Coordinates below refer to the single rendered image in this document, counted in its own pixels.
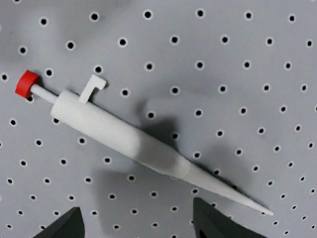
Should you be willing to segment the white hand pipette with red push button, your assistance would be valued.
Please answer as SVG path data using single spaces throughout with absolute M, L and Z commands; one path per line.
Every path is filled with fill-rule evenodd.
M 33 93 L 39 95 L 54 104 L 52 117 L 158 173 L 183 179 L 273 215 L 270 210 L 190 163 L 169 145 L 87 101 L 95 86 L 102 90 L 107 81 L 102 77 L 92 74 L 81 96 L 66 88 L 56 96 L 38 86 L 39 80 L 39 75 L 27 70 L 15 92 L 26 99 Z

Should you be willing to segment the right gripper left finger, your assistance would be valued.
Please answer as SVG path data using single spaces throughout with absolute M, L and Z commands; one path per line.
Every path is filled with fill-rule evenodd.
M 33 238 L 85 238 L 85 225 L 80 207 L 72 207 Z

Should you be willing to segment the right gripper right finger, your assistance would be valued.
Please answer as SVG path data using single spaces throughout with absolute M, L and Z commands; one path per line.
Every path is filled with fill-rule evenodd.
M 267 238 L 236 223 L 201 197 L 193 198 L 193 224 L 196 238 Z

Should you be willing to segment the grey base plate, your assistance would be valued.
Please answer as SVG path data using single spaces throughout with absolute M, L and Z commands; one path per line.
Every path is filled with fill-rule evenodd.
M 158 173 L 15 92 L 81 96 L 273 216 Z M 85 238 L 196 238 L 193 198 L 268 238 L 317 238 L 317 0 L 0 0 L 0 238 L 79 206 Z

